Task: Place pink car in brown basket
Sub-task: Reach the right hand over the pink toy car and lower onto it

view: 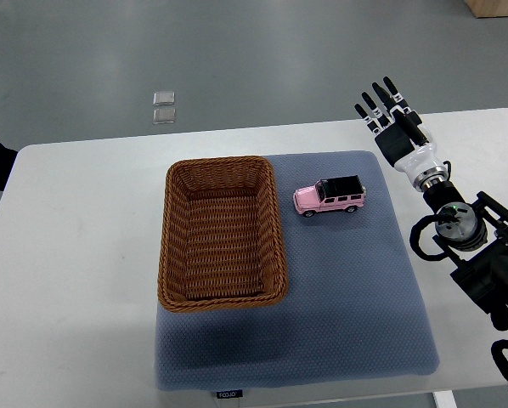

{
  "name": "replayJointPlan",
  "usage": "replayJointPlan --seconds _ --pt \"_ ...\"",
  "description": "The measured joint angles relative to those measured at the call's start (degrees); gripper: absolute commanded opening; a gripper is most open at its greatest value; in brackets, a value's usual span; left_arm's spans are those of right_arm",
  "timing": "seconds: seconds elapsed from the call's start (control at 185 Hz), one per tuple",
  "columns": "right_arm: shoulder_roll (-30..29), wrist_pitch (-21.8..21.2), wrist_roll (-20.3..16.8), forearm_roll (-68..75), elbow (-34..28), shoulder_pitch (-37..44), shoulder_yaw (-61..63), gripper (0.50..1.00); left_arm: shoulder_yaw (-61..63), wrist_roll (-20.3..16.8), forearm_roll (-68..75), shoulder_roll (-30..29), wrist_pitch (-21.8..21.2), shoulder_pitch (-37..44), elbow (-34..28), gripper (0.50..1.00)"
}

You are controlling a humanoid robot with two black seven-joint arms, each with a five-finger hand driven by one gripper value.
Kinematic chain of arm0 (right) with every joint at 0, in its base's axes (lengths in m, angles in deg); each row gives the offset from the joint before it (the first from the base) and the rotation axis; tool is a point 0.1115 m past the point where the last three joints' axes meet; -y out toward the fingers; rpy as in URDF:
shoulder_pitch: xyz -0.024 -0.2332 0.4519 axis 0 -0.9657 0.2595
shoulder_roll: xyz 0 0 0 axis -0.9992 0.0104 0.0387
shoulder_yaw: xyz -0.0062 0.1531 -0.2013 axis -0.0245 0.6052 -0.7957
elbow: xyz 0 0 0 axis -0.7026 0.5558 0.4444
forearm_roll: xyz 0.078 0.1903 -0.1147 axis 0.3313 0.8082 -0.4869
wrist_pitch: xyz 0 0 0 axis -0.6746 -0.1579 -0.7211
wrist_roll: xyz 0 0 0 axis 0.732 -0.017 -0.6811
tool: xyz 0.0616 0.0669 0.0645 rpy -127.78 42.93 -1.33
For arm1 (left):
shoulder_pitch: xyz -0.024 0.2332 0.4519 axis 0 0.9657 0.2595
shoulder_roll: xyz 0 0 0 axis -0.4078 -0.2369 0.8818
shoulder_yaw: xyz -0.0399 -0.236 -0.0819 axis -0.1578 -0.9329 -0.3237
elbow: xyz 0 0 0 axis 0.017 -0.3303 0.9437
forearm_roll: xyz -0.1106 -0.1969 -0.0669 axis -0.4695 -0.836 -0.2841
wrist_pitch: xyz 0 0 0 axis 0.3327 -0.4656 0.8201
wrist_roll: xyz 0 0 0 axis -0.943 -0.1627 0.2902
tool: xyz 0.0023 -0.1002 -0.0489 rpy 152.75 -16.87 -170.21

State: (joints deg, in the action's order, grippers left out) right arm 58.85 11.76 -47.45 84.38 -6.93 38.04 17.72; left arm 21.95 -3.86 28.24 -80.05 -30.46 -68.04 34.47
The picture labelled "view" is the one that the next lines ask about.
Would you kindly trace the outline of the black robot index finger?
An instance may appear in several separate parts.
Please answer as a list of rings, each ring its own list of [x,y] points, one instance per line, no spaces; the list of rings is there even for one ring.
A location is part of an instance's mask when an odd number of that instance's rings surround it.
[[[403,95],[398,91],[397,87],[394,85],[394,83],[388,76],[383,77],[383,82],[386,85],[392,100],[402,109],[403,112],[405,112],[406,100],[403,97]]]

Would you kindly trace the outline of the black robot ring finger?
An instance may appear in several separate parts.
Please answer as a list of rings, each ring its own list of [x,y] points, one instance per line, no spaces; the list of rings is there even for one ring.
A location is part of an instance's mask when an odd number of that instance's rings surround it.
[[[366,92],[362,92],[361,96],[364,102],[369,106],[372,113],[375,115],[376,120],[379,122],[381,129],[385,129],[388,126],[388,118],[386,115],[380,110],[375,101],[370,97],[370,95]]]

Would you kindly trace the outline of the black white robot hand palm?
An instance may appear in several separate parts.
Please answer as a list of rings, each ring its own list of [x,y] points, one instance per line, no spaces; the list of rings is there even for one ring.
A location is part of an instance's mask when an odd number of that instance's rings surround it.
[[[437,144],[420,116],[411,110],[395,110],[398,118],[390,119],[388,126],[375,136],[375,143],[383,157],[395,170],[407,175],[412,186],[433,186],[443,182],[443,162],[437,158]],[[408,115],[426,136],[426,144],[414,144],[400,127],[402,114]]]

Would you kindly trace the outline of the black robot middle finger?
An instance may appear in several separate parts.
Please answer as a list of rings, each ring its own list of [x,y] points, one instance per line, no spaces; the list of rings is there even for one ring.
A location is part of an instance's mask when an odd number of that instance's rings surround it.
[[[393,112],[395,111],[395,101],[392,98],[391,94],[389,94],[386,89],[384,89],[377,82],[372,83],[372,88],[375,91],[377,97],[385,106],[387,113],[390,117],[393,117]]]

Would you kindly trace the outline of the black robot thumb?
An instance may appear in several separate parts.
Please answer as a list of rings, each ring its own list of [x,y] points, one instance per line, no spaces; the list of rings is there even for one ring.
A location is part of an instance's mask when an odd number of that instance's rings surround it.
[[[400,127],[408,135],[409,139],[418,146],[426,144],[425,134],[418,128],[417,124],[406,114],[399,119]]]

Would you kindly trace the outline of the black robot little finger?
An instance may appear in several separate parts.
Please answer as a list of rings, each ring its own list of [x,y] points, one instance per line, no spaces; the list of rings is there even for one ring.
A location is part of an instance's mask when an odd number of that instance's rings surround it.
[[[361,117],[361,119],[365,122],[365,125],[367,128],[374,134],[378,135],[381,132],[381,128],[376,121],[376,119],[372,118],[366,110],[363,108],[360,104],[355,104],[354,109],[358,113],[358,115]]]

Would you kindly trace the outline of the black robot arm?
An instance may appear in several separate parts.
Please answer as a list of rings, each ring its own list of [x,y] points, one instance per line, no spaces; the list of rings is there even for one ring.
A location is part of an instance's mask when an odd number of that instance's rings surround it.
[[[391,167],[405,174],[431,213],[412,226],[409,245],[427,262],[450,259],[451,278],[494,328],[508,330],[508,209],[484,192],[466,201],[452,183],[449,161],[419,114],[389,77],[373,83],[376,98],[363,93],[355,109],[374,134]]]

